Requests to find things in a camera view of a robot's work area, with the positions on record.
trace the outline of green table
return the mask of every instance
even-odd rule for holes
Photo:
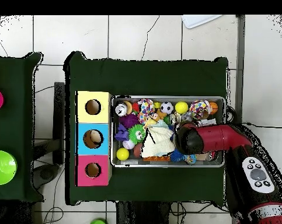
[[[87,60],[80,52],[65,60],[66,74],[66,202],[191,201],[223,204],[224,168],[113,168],[106,187],[76,187],[75,91],[112,95],[222,96],[226,98],[226,58],[208,61]]]
[[[15,177],[0,185],[0,200],[41,201],[32,186],[33,166],[33,72],[40,53],[24,58],[0,57],[0,91],[4,105],[0,109],[0,150],[14,156],[18,164]]]

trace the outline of shape sorter box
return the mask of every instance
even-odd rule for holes
[[[108,92],[76,92],[76,186],[107,186],[112,176],[110,164],[110,98]],[[88,175],[88,165],[99,173]]]

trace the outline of blue fuzzy toy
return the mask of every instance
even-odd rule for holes
[[[175,149],[173,153],[170,155],[170,159],[173,162],[179,162],[181,160],[184,160],[184,155],[181,154],[177,149]]]

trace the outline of green spiky ball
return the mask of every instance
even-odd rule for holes
[[[134,144],[142,142],[145,138],[145,135],[146,135],[146,133],[145,133],[143,126],[141,124],[136,124],[133,127],[128,129],[128,138]]]

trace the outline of white remote control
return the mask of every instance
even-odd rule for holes
[[[242,162],[242,168],[253,190],[260,193],[274,191],[274,184],[260,160],[255,157],[247,157]]]

